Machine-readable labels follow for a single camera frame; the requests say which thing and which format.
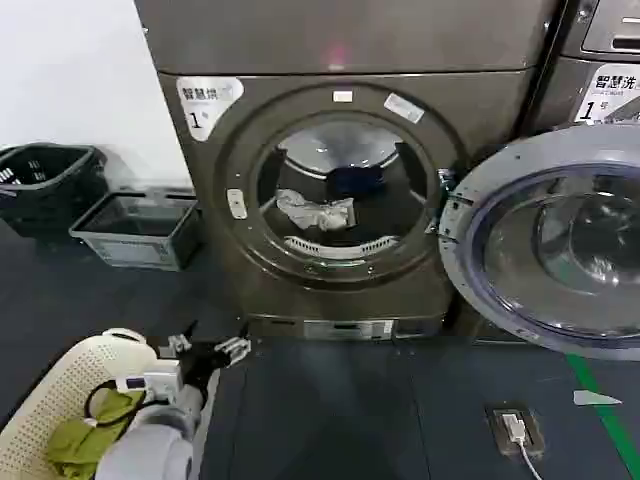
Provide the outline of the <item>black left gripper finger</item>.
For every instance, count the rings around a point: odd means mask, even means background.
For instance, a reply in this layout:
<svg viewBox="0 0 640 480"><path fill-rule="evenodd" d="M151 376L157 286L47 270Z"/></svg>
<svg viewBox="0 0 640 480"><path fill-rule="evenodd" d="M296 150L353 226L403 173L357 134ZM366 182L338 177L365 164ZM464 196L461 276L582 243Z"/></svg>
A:
<svg viewBox="0 0 640 480"><path fill-rule="evenodd" d="M216 344L214 352L217 368L228 368L242 361L251 352L249 323L245 322L236 336Z"/></svg>
<svg viewBox="0 0 640 480"><path fill-rule="evenodd" d="M168 337L168 348L173 357L179 357L192 348L191 339L197 325L198 321L194 320L182 332Z"/></svg>

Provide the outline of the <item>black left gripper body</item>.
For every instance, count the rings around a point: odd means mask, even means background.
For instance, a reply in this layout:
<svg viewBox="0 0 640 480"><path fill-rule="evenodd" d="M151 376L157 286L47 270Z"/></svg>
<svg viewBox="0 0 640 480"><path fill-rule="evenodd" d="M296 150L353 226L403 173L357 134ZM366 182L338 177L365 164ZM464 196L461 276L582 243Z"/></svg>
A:
<svg viewBox="0 0 640 480"><path fill-rule="evenodd" d="M184 385L206 388L213 373L220 368L220 352L216 343L196 342L178 354Z"/></svg>

